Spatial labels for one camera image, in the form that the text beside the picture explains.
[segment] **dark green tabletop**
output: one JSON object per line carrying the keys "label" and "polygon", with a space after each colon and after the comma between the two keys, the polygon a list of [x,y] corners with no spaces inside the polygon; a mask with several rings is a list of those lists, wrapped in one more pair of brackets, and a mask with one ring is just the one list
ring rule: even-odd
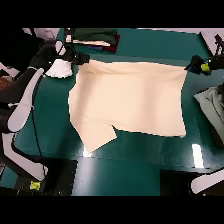
{"label": "dark green tabletop", "polygon": [[[61,29],[58,34],[59,39],[63,39],[62,31]],[[186,66],[195,54],[202,58],[209,56],[203,40],[197,34],[124,28],[118,29],[118,32],[121,35],[121,40],[115,54],[98,52],[83,46],[78,46],[77,50],[90,53],[91,58],[105,62],[150,61],[179,66]],[[195,167],[192,144],[198,144],[202,148],[206,170],[197,169],[198,172],[210,172],[223,166],[224,150],[215,147],[209,123],[197,102],[192,98],[200,89],[217,86],[222,83],[222,80],[222,71],[214,72],[210,77],[187,74],[182,91],[182,110],[187,132],[184,138],[165,138],[116,130],[118,136],[116,140],[96,150],[92,154],[92,158],[83,158],[83,144],[69,121],[68,113],[68,91],[75,84],[75,76],[66,79],[46,77],[40,83],[34,104],[34,116],[43,155],[68,159],[78,158],[80,163],[77,180],[80,181],[83,177],[79,166],[81,167],[85,163],[85,166],[88,167],[87,164],[92,164],[89,166],[92,167],[90,170],[92,170],[94,176],[92,178],[95,181],[92,183],[95,184],[90,185],[96,187],[93,187],[92,190],[88,188],[88,192],[80,191],[83,188],[83,183],[76,181],[74,195],[157,195],[158,192],[155,190],[152,193],[156,178],[151,178],[150,175],[153,176],[152,173],[157,175],[160,168],[192,171],[192,168]],[[16,146],[23,152],[38,155],[30,118],[19,132]],[[142,173],[142,176],[138,177],[134,174],[133,169]],[[144,187],[138,188],[136,185],[138,181],[142,183],[143,179],[141,178],[143,177],[146,188],[148,184],[153,186],[147,188],[148,191]],[[118,185],[117,189],[110,187],[116,183],[121,184],[122,188],[119,188]],[[131,183],[133,191],[125,191],[124,188],[130,186]]]}

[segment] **gray garment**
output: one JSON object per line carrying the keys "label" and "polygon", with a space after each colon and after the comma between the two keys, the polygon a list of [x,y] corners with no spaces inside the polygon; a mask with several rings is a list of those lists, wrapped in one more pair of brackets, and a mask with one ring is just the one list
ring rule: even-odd
{"label": "gray garment", "polygon": [[222,95],[218,94],[218,88],[211,87],[202,93],[194,95],[194,98],[199,102],[203,113],[224,143],[224,105],[221,102]]}

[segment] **yellow label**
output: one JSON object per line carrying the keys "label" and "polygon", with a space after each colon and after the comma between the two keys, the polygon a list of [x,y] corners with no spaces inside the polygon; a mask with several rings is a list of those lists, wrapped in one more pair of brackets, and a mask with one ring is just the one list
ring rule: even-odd
{"label": "yellow label", "polygon": [[204,72],[210,72],[210,68],[208,67],[208,63],[207,64],[202,64],[201,69]]}
{"label": "yellow label", "polygon": [[31,190],[40,190],[40,183],[41,182],[34,182],[34,181],[31,181],[31,184],[30,184],[30,189]]}

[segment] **green table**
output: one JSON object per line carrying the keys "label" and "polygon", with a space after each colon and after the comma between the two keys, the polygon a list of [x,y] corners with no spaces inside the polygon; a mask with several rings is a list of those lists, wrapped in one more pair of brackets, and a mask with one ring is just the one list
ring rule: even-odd
{"label": "green table", "polygon": [[[195,54],[202,58],[209,56],[203,40],[197,34],[124,28],[118,29],[118,32],[121,40],[116,54],[97,52],[82,46],[78,46],[77,50],[106,62],[154,61],[181,66],[186,66]],[[63,39],[62,29],[58,38]],[[92,158],[84,158],[82,142],[69,122],[68,113],[68,91],[75,84],[75,76],[66,79],[46,77],[39,86],[34,105],[43,155],[79,160],[74,195],[158,195],[160,168],[194,170],[192,144],[199,144],[203,151],[205,169],[197,169],[198,172],[210,172],[223,166],[224,151],[214,146],[209,123],[192,98],[198,90],[218,85],[222,80],[222,71],[214,72],[211,77],[188,73],[182,91],[187,131],[183,139],[116,130],[116,140],[95,151]],[[31,119],[18,134],[16,146],[23,152],[38,155]],[[82,175],[81,166],[91,167],[86,171],[91,171],[91,175]],[[136,175],[133,173],[135,171],[144,175]],[[86,189],[86,182],[92,187],[80,191]]]}

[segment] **red fabric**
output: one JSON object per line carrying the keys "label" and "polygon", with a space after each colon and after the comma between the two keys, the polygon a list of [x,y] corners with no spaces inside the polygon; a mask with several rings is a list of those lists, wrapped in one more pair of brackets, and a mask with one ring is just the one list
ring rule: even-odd
{"label": "red fabric", "polygon": [[117,50],[118,43],[120,41],[120,35],[118,34],[115,37],[115,39],[116,39],[116,44],[115,45],[111,45],[111,46],[108,46],[108,47],[107,46],[103,46],[103,50],[115,53],[116,50]]}

